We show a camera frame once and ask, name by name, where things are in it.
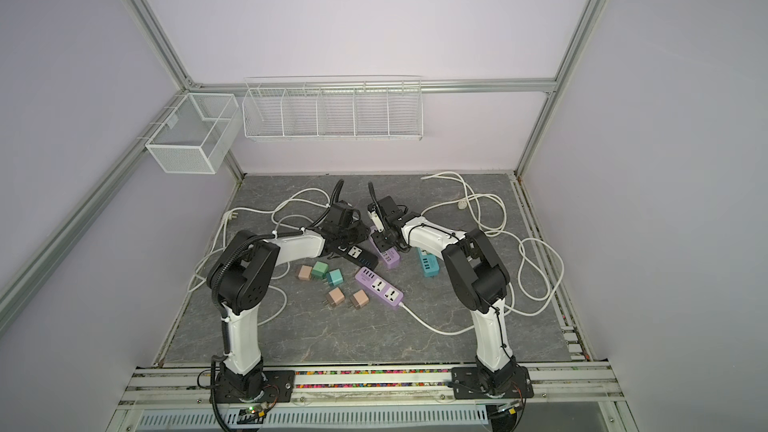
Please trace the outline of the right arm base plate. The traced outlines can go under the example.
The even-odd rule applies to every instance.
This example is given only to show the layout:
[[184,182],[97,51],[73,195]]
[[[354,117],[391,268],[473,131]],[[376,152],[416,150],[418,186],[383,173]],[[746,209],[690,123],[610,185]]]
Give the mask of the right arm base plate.
[[510,363],[497,372],[488,372],[477,365],[454,367],[450,370],[449,386],[459,400],[534,397],[529,371],[520,364]]

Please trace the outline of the teal power strip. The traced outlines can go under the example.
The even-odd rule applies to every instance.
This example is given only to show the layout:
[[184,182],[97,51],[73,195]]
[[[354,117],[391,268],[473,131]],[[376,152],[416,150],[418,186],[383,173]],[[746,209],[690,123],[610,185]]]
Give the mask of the teal power strip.
[[438,258],[435,255],[419,248],[418,256],[424,277],[430,278],[439,274],[440,265]]

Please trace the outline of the green plug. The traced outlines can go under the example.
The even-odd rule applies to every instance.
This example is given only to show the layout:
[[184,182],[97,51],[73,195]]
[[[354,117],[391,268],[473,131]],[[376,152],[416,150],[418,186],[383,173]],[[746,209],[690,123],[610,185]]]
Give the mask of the green plug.
[[326,277],[328,272],[329,265],[325,262],[317,261],[311,269],[311,276],[318,280],[322,280]]

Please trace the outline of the pink plug purple strip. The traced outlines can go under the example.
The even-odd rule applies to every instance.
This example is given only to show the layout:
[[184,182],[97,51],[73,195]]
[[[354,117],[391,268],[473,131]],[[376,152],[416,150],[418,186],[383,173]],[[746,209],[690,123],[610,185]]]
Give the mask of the pink plug purple strip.
[[351,295],[350,301],[355,308],[360,309],[370,303],[370,298],[364,290],[358,290]]
[[333,288],[326,294],[326,302],[332,308],[338,307],[345,300],[346,296],[339,287]]

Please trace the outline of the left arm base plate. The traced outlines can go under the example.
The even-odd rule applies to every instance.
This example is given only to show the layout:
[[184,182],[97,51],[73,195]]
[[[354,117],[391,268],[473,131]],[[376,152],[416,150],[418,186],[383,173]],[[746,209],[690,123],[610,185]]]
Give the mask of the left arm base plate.
[[240,376],[228,369],[217,372],[212,382],[219,404],[287,403],[291,401],[296,374],[294,370],[264,370]]

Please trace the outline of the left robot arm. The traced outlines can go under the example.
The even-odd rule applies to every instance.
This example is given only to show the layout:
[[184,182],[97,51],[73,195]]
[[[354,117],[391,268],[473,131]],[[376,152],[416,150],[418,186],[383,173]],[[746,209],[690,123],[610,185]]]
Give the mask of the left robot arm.
[[334,254],[357,267],[374,269],[377,255],[362,247],[369,236],[361,212],[345,201],[331,204],[320,223],[295,231],[238,232],[207,278],[223,322],[225,370],[245,377],[263,366],[258,308],[277,266]]

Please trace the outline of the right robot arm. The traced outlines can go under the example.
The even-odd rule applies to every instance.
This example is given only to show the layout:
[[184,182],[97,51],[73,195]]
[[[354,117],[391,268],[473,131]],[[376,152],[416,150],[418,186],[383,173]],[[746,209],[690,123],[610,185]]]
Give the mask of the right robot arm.
[[455,295],[471,313],[480,390],[492,396],[507,391],[518,366],[503,312],[510,274],[487,235],[477,228],[463,232],[437,225],[390,196],[370,194],[367,212],[376,243],[400,251],[417,248],[442,259]]

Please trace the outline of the black power strip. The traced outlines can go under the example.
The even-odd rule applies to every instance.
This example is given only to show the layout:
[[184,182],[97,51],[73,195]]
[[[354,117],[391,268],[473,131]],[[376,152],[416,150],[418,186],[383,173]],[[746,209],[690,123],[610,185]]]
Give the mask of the black power strip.
[[370,270],[375,270],[378,265],[378,257],[376,254],[357,245],[348,247],[339,246],[336,248],[335,253],[359,268],[365,267]]

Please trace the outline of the purple power strip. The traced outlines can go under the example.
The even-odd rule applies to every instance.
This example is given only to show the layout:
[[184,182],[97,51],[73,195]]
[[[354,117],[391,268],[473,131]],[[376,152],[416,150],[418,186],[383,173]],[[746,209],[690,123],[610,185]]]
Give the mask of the purple power strip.
[[397,308],[404,298],[401,290],[367,267],[361,267],[355,274],[355,279],[367,292],[392,308]]
[[395,247],[391,247],[384,251],[378,250],[377,253],[379,257],[383,260],[388,270],[392,270],[399,266],[401,261],[401,256]]

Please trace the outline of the teal plug purple strip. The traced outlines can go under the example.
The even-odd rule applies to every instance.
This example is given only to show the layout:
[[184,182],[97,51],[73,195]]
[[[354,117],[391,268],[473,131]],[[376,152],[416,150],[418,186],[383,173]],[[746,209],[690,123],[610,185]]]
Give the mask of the teal plug purple strip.
[[327,274],[326,279],[331,287],[338,287],[344,282],[343,274],[340,269],[331,270]]

